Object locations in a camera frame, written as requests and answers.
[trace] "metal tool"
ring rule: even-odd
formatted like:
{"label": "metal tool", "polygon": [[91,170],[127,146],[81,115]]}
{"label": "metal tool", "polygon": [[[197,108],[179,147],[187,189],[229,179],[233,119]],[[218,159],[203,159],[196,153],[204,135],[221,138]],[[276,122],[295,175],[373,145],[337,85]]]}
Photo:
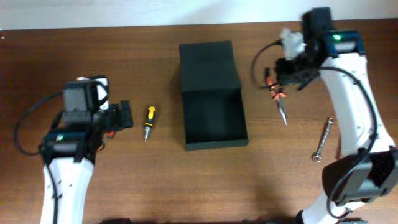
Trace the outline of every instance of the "metal tool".
{"label": "metal tool", "polygon": [[154,126],[155,117],[156,117],[156,108],[154,106],[150,106],[148,108],[146,122],[145,122],[145,136],[144,136],[145,141],[147,141],[149,133]]}
{"label": "metal tool", "polygon": [[326,139],[328,138],[331,125],[333,124],[333,118],[328,118],[327,123],[328,124],[327,124],[326,130],[325,130],[325,133],[323,133],[321,144],[319,144],[318,150],[314,154],[312,154],[312,160],[314,162],[320,162],[321,161],[322,149],[323,149],[323,147],[325,145]]}
{"label": "metal tool", "polygon": [[267,67],[264,71],[264,79],[266,81],[267,86],[271,86],[268,88],[272,99],[277,101],[277,106],[279,110],[280,117],[283,119],[285,125],[287,125],[286,119],[286,109],[285,109],[285,97],[286,94],[284,93],[284,89],[282,87],[277,90],[273,85],[272,80],[269,78],[269,68]]}
{"label": "metal tool", "polygon": [[284,98],[278,99],[278,109],[279,109],[280,117],[284,120],[285,125],[287,125],[285,99]]}

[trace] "pliers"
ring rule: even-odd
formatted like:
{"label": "pliers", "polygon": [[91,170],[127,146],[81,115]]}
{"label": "pliers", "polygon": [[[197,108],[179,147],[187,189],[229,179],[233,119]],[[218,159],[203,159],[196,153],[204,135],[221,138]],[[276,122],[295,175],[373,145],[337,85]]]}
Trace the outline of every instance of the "pliers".
{"label": "pliers", "polygon": [[268,88],[269,94],[271,95],[273,100],[277,101],[277,106],[278,106],[280,117],[284,120],[285,125],[287,125],[286,110],[285,110],[286,94],[284,93],[284,89],[282,87],[280,87],[277,90],[275,88],[275,86],[271,86],[273,84],[273,82],[269,77],[269,68],[266,68],[264,76],[265,76],[266,86],[270,86]]}

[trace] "table surface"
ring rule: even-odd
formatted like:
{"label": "table surface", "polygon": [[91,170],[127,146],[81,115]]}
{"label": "table surface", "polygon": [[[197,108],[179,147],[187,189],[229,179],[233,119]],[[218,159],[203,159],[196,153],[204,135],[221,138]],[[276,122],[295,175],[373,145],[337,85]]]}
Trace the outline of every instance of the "table surface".
{"label": "table surface", "polygon": [[[379,112],[398,140],[398,20],[336,21],[359,30],[368,51],[369,81]],[[36,101],[86,75],[110,79],[111,102],[130,100],[135,126],[117,134],[98,153],[86,195],[84,223],[106,218],[158,222],[220,222],[294,216],[322,190],[322,168],[335,161],[338,124],[331,129],[321,163],[310,156],[327,117],[335,117],[326,86],[314,81],[301,92],[287,89],[288,126],[275,102],[249,76],[254,54],[298,22],[205,26],[113,27],[15,30],[0,43],[0,222],[38,223],[44,195],[40,157],[19,154],[14,123]],[[232,40],[242,83],[247,147],[185,152],[178,74],[178,45]],[[282,56],[270,49],[256,67]],[[157,107],[157,121],[144,142],[144,115]],[[22,125],[21,143],[37,149],[52,118],[63,107],[53,100]],[[398,219],[398,191],[355,211],[371,223]]]}

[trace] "box lid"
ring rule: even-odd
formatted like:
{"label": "box lid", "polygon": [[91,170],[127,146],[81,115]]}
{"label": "box lid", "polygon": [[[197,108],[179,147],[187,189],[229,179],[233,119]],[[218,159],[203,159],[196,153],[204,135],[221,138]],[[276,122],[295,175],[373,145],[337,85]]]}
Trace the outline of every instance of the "box lid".
{"label": "box lid", "polygon": [[240,88],[232,42],[180,45],[181,91]]}

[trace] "cardboard box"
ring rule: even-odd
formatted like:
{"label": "cardboard box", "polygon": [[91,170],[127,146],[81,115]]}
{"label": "cardboard box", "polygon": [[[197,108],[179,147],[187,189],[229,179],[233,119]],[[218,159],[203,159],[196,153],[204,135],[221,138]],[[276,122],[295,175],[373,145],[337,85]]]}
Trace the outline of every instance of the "cardboard box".
{"label": "cardboard box", "polygon": [[180,45],[185,149],[249,143],[231,41]]}

